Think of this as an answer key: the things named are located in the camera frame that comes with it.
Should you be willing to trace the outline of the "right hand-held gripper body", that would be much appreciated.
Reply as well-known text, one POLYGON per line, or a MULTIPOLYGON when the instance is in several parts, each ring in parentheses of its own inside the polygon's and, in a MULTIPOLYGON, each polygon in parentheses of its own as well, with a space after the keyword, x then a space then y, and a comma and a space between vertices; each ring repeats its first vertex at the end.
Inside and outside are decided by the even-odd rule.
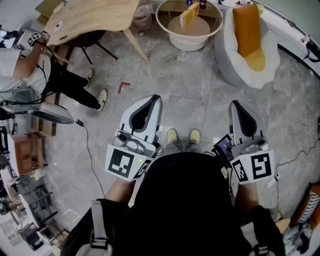
POLYGON ((256 183, 275 175, 275 156, 265 136, 235 145, 230 161, 240 185, 256 183))

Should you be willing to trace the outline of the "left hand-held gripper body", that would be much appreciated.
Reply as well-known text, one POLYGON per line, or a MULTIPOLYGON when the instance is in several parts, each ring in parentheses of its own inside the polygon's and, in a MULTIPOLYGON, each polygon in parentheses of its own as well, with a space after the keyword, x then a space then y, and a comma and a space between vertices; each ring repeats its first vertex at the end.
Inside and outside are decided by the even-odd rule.
POLYGON ((156 140, 149 143, 117 129, 113 142, 107 145, 104 170, 125 181, 135 181, 147 172, 161 148, 156 140))

